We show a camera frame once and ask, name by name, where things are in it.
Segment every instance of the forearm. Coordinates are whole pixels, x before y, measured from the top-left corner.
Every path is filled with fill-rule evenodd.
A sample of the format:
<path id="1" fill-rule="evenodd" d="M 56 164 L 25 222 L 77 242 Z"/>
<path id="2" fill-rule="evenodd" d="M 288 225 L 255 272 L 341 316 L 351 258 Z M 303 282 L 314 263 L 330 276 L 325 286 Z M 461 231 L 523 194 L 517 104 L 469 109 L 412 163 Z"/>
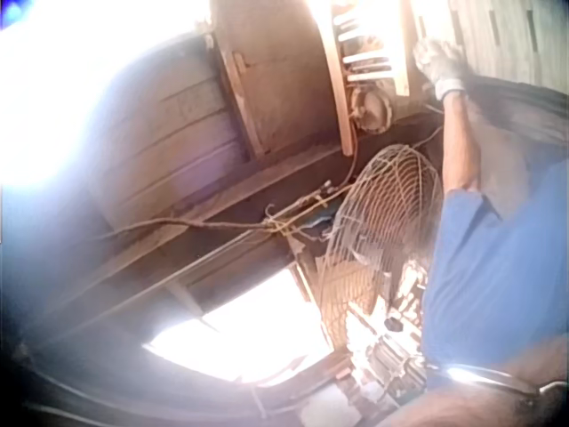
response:
<path id="1" fill-rule="evenodd" d="M 453 189 L 480 190 L 480 149 L 470 127 L 465 95 L 448 93 L 445 105 L 443 187 L 445 194 Z"/>

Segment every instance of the blue shirt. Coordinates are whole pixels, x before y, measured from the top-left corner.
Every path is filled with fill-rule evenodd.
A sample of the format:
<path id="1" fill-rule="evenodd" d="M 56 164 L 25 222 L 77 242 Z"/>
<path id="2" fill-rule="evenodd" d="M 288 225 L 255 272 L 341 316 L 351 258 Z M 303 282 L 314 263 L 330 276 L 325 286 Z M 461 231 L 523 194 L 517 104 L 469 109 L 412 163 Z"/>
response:
<path id="1" fill-rule="evenodd" d="M 505 362 L 567 331 L 568 297 L 566 162 L 507 221 L 480 193 L 446 196 L 422 305 L 427 360 Z"/>

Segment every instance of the glove cuff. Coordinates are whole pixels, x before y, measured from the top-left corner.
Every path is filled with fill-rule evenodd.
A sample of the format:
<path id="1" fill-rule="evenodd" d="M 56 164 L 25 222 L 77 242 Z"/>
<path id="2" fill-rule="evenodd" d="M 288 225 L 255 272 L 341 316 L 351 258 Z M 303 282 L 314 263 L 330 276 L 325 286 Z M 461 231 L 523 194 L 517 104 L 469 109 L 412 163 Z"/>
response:
<path id="1" fill-rule="evenodd" d="M 435 95 L 439 101 L 442 101 L 445 95 L 452 91 L 466 92 L 464 83 L 459 78 L 446 78 L 439 80 L 435 84 Z"/>

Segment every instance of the wire fan cage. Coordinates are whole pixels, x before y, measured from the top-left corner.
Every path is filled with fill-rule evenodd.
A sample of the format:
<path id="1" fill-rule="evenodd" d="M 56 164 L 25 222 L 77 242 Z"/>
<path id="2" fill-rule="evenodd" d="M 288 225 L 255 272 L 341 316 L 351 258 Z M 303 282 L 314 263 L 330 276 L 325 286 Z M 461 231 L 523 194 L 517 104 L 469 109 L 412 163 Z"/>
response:
<path id="1" fill-rule="evenodd" d="M 348 342 L 351 302 L 371 314 L 381 296 L 389 308 L 405 262 L 429 267 L 442 200 L 437 170 L 407 146 L 386 147 L 361 172 L 336 214 L 318 280 L 334 347 Z"/>

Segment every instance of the glove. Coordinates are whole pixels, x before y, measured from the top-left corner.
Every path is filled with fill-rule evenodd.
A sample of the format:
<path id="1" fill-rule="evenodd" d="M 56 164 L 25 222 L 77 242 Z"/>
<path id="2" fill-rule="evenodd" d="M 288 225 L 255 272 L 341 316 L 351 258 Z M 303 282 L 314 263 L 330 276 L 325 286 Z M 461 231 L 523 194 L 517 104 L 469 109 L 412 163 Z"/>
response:
<path id="1" fill-rule="evenodd" d="M 417 68 L 435 86 L 439 101 L 449 92 L 465 92 L 468 68 L 456 47 L 447 42 L 423 39 L 415 46 L 413 54 Z"/>

